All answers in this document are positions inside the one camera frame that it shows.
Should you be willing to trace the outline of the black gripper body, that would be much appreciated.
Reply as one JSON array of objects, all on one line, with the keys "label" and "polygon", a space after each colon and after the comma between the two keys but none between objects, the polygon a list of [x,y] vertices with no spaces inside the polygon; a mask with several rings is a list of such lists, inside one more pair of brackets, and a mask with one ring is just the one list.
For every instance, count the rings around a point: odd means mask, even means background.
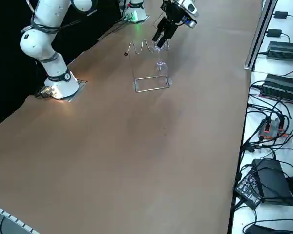
[{"label": "black gripper body", "polygon": [[185,11],[176,3],[164,0],[162,10],[166,14],[163,18],[165,24],[184,24]]}]

